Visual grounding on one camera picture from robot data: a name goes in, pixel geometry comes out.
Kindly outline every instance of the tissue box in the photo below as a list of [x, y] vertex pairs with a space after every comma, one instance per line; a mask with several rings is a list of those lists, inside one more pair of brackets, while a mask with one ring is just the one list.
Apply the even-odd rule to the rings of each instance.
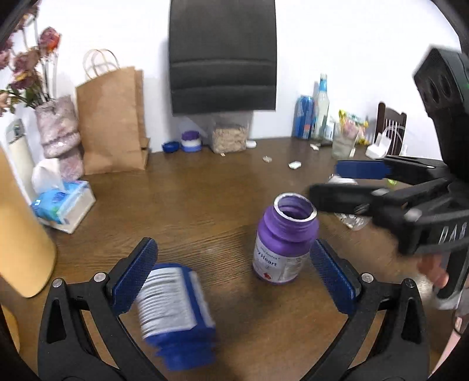
[[87, 181], [63, 184], [65, 191], [52, 189], [41, 193], [31, 208], [44, 225], [72, 234], [96, 199]]

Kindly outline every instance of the small white object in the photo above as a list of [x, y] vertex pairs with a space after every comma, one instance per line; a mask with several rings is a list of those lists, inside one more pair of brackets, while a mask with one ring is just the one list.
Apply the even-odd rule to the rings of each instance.
[[246, 140], [246, 148], [256, 148], [257, 143], [255, 140]]
[[376, 144], [368, 146], [366, 149], [365, 155], [370, 159], [379, 159], [386, 156], [387, 149], [385, 147], [380, 147]]
[[301, 162], [300, 161], [292, 161], [288, 166], [292, 169], [298, 169], [299, 167], [301, 167]]
[[339, 175], [333, 175], [329, 179], [330, 184], [358, 184], [354, 179], [347, 179], [345, 177], [340, 177]]
[[32, 170], [32, 187], [37, 194], [59, 189], [65, 191], [60, 175], [59, 159], [41, 160]]

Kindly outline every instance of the black gripper frame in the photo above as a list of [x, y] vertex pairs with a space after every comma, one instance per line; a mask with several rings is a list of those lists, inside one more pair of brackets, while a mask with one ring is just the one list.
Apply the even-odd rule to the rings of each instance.
[[[348, 261], [320, 241], [350, 284], [360, 282], [356, 309], [339, 334], [301, 381], [424, 381], [429, 371], [425, 315], [415, 282], [378, 282], [358, 275]], [[378, 311], [386, 310], [381, 329], [367, 357], [349, 368]]]
[[[52, 283], [39, 332], [38, 374], [43, 381], [167, 381], [113, 312], [109, 285], [126, 272], [133, 255], [121, 259], [109, 274], [101, 273], [98, 281], [92, 277], [88, 282], [66, 284], [59, 278]], [[91, 312], [118, 368], [101, 360], [82, 311]]]
[[403, 255], [443, 254], [449, 282], [434, 290], [435, 303], [456, 308], [469, 273], [469, 186], [439, 160], [386, 156], [380, 161], [389, 169], [387, 178], [412, 186], [315, 184], [309, 199], [320, 211], [371, 217], [397, 237]]

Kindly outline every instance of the blue gripper pad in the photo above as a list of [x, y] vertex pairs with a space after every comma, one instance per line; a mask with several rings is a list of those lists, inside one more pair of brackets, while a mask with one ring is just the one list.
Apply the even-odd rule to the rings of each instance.
[[325, 240], [313, 242], [310, 257], [339, 312], [352, 315], [362, 289], [357, 271], [349, 261], [339, 258]]
[[391, 174], [391, 169], [381, 160], [339, 160], [335, 173], [347, 179], [381, 180]]
[[115, 315], [126, 313], [137, 297], [158, 258], [155, 240], [144, 238], [132, 253], [119, 260], [109, 272], [107, 284], [111, 307]]

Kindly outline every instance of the paper bag handle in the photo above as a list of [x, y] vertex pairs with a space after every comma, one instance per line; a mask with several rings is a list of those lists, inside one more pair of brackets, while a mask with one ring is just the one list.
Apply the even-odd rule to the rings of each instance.
[[[109, 52], [114, 57], [115, 63], [108, 61], [107, 58], [106, 58], [106, 55], [103, 52]], [[88, 60], [88, 57], [90, 56], [90, 54], [92, 54], [92, 56], [91, 56], [91, 66], [87, 67], [86, 66], [86, 61]], [[104, 61], [103, 63], [96, 64], [95, 59], [96, 59], [96, 56], [98, 54], [101, 54], [101, 56], [103, 57], [103, 61]], [[93, 79], [93, 77], [91, 77], [90, 74], [89, 74], [89, 71], [91, 69], [93, 69], [94, 74], [96, 75], [94, 78], [99, 77], [100, 74], [98, 74], [98, 71], [96, 70], [96, 68], [99, 67], [99, 66], [106, 66], [106, 73], [110, 72], [112, 70], [110, 68], [110, 66], [112, 66], [114, 69], [120, 69], [121, 68], [120, 65], [119, 65], [119, 61], [117, 60], [117, 57], [110, 50], [108, 50], [108, 49], [91, 49], [91, 50], [87, 51], [86, 54], [83, 57], [83, 69], [85, 71], [87, 79]]]

